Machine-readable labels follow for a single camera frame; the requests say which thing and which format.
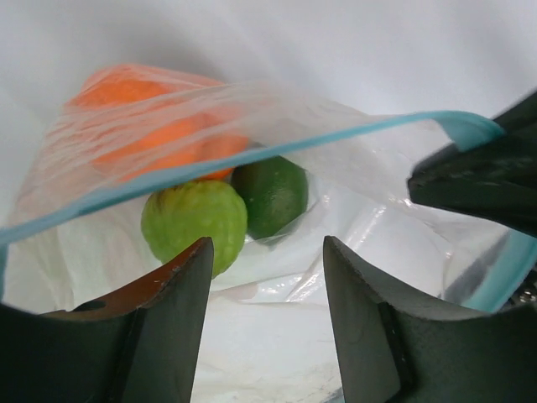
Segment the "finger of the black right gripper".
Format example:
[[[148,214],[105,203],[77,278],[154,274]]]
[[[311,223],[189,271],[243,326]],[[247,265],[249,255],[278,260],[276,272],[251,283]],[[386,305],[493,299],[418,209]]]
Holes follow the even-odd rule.
[[[410,200],[536,236],[536,94],[494,119],[506,134],[469,151],[453,146],[415,166]]]

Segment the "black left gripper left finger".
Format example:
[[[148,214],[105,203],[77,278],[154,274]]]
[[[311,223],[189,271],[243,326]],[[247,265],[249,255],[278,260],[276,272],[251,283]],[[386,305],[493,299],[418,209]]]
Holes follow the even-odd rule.
[[[73,311],[2,305],[2,401],[189,401],[212,262],[212,241],[202,238]]]

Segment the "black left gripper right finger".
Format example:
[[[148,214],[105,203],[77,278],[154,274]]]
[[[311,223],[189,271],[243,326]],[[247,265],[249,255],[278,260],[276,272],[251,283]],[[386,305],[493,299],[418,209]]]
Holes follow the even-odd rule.
[[[533,302],[492,314],[451,304],[332,236],[323,265],[345,401],[535,401]]]

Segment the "green fake fruit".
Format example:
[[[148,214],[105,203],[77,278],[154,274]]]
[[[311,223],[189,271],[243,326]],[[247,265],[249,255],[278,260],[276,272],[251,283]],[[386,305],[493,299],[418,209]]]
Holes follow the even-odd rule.
[[[243,199],[224,181],[189,181],[156,191],[146,201],[141,232],[154,257],[170,262],[199,238],[211,238],[212,276],[236,261],[246,238],[248,215]]]

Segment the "clear zip top bag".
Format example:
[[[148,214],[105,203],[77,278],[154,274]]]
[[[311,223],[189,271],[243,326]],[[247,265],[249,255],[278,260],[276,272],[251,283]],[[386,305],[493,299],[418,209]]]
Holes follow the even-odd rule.
[[[1,230],[2,401],[535,401],[535,112],[94,73]]]

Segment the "orange fake fruit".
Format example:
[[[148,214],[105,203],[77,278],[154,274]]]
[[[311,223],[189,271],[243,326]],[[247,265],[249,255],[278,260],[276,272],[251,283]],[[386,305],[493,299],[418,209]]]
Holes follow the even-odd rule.
[[[73,120],[75,112],[90,112],[94,116],[100,109],[119,108],[124,120],[132,114],[134,103],[159,109],[184,100],[175,97],[156,102],[156,97],[220,85],[219,81],[191,73],[146,65],[116,65],[88,78],[79,94],[65,104],[62,118]]]
[[[118,175],[118,180],[125,182],[157,170],[219,160],[244,151],[249,140],[236,129],[210,134],[204,139],[194,138],[201,130],[216,128],[222,123],[222,118],[197,113],[106,152],[93,159],[91,165],[103,175]]]

